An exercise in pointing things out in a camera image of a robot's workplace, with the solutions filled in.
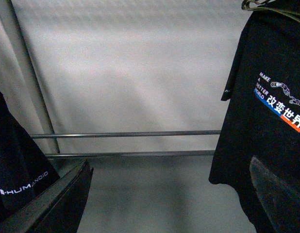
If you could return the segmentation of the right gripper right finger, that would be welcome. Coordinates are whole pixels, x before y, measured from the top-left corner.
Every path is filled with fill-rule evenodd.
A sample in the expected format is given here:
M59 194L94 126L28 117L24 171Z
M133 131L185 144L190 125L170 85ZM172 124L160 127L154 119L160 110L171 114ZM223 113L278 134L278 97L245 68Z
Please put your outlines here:
M250 161L250 176L275 232L300 233L300 178L255 156Z

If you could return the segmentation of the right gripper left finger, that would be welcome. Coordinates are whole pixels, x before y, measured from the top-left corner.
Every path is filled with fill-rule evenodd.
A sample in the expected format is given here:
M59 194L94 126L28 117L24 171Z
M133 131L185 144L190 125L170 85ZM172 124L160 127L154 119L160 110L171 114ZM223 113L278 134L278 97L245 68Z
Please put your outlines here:
M76 233L87 203L93 168L87 160L0 224L0 233Z

